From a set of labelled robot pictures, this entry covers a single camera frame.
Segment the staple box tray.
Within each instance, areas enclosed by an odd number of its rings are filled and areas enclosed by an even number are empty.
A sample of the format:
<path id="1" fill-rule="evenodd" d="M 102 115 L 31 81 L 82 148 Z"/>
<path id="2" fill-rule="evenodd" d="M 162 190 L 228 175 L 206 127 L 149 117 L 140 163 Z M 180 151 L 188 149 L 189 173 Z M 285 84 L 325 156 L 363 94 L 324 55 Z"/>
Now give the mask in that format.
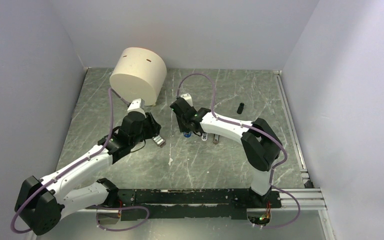
<path id="1" fill-rule="evenodd" d="M 160 148 L 166 144 L 166 141 L 160 135 L 153 137 L 152 140 Z"/>

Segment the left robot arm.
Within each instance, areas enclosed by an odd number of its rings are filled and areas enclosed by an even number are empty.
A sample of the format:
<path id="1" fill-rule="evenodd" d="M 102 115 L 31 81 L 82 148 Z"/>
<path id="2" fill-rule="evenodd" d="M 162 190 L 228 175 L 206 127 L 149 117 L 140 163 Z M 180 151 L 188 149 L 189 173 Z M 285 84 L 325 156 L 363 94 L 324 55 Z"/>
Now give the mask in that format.
<path id="1" fill-rule="evenodd" d="M 108 135 L 69 165 L 41 178 L 26 178 L 16 200 L 12 231 L 22 232 L 15 228 L 17 218 L 28 225 L 27 232 L 40 236 L 78 210 L 91 206 L 122 207 L 119 189 L 107 178 L 84 188 L 77 186 L 129 155 L 138 143 L 157 137 L 161 128 L 150 112 L 130 112 L 120 126 L 112 126 Z"/>

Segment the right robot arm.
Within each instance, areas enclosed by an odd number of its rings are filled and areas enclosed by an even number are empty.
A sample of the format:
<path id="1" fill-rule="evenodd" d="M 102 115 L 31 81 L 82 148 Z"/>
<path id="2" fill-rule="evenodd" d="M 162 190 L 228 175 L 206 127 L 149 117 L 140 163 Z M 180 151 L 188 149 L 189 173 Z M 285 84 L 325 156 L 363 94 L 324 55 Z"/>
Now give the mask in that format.
<path id="1" fill-rule="evenodd" d="M 250 202 L 262 207 L 269 200 L 273 179 L 272 165 L 284 150 L 268 123 L 257 118 L 243 121 L 212 112 L 208 108 L 196 110 L 190 99 L 177 98 L 171 105 L 181 132 L 219 135 L 242 145 L 246 159 L 253 167 Z"/>

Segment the blue stapler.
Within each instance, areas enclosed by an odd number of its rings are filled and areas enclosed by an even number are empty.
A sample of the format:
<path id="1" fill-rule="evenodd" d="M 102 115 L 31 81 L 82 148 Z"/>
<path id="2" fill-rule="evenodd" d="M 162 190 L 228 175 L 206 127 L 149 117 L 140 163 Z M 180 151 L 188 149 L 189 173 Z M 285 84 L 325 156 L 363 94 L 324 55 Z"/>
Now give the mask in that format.
<path id="1" fill-rule="evenodd" d="M 188 131 L 188 132 L 183 132 L 183 136 L 185 138 L 190 138 L 192 136 L 192 132 Z"/>

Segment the light blue small case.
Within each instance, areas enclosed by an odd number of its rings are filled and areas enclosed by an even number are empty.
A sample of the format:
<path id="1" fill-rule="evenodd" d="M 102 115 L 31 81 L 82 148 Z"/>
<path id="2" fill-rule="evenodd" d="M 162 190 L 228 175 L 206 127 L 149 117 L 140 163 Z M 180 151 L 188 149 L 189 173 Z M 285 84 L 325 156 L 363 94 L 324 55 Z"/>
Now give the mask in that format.
<path id="1" fill-rule="evenodd" d="M 203 133 L 202 136 L 201 136 L 201 140 L 202 141 L 207 141 L 208 140 L 208 134 L 207 133 Z"/>

